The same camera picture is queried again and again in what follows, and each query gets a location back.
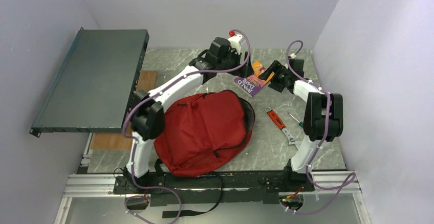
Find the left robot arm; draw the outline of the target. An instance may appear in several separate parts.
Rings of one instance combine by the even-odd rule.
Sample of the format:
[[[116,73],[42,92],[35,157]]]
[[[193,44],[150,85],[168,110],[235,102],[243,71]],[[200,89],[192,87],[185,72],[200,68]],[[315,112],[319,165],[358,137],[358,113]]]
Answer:
[[[135,92],[133,108],[122,126],[122,135],[132,140],[129,160],[123,171],[127,187],[134,193],[146,189],[149,157],[155,139],[164,130],[164,112],[189,91],[200,87],[218,73],[234,76],[251,74],[251,46],[241,30],[231,30],[229,38],[217,37],[210,47],[188,63],[179,74],[158,88]]]

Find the purple Roald Dahl book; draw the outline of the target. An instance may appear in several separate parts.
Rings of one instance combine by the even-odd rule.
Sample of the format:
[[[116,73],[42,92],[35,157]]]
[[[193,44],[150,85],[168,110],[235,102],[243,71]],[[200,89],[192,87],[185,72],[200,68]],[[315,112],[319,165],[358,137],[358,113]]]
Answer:
[[[267,68],[259,61],[255,61],[252,67],[254,74],[246,78],[236,77],[234,79],[234,85],[250,97],[254,97],[274,76],[274,73],[271,72],[266,80],[262,80],[259,75],[265,72]]]

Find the red backpack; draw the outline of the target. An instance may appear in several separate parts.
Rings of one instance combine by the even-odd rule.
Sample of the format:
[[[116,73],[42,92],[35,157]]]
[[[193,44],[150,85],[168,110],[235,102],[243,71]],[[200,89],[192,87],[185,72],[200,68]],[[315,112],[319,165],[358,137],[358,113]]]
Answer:
[[[164,114],[165,128],[154,141],[172,175],[197,177],[237,156],[249,143],[253,106],[231,90],[188,96]]]

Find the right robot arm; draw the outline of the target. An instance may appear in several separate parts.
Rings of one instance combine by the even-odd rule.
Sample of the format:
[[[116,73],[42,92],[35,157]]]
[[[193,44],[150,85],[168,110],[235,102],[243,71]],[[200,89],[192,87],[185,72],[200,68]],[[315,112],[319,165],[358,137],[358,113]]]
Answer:
[[[333,141],[343,132],[343,96],[330,93],[303,77],[304,61],[288,58],[287,65],[275,60],[259,75],[259,79],[266,80],[270,76],[269,87],[282,92],[287,89],[306,103],[303,119],[305,136],[295,156],[290,159],[292,171],[282,176],[285,189],[294,191],[302,183],[299,175],[308,175],[312,162],[324,142]]]

